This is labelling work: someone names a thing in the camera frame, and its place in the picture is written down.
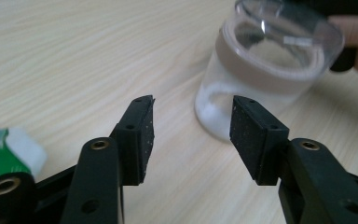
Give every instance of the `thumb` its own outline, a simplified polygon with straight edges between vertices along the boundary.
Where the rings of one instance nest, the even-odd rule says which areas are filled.
[[[329,21],[344,34],[346,46],[358,46],[358,16],[332,16]]]

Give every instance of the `black object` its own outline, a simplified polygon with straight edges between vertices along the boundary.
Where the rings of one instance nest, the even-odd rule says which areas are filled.
[[[358,15],[358,0],[284,0],[310,7],[325,17],[332,15]],[[345,72],[355,63],[356,48],[345,48],[336,59],[330,70]]]
[[[276,185],[288,223],[358,223],[358,176],[323,144],[297,138],[258,102],[234,96],[230,138],[258,185]]]
[[[0,223],[124,223],[122,187],[144,182],[153,103],[133,100],[110,137],[83,146],[76,166],[37,184],[26,173],[0,175]]]

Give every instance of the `wooden table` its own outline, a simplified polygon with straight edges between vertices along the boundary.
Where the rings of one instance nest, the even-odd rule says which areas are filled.
[[[130,101],[153,94],[155,145],[127,223],[284,223],[231,144],[199,125],[194,99],[232,1],[0,0],[0,127],[48,153],[37,180],[76,164]],[[326,74],[279,119],[358,175],[358,74]]]

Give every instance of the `green and white object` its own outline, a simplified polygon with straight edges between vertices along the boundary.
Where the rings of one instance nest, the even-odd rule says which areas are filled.
[[[46,152],[21,128],[0,129],[0,175],[25,172],[36,177]]]

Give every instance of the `glass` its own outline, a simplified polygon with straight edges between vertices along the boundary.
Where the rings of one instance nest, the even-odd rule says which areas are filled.
[[[343,44],[341,32],[306,7],[238,1],[197,93],[200,123],[228,141],[233,95],[257,100],[278,115],[333,64]]]

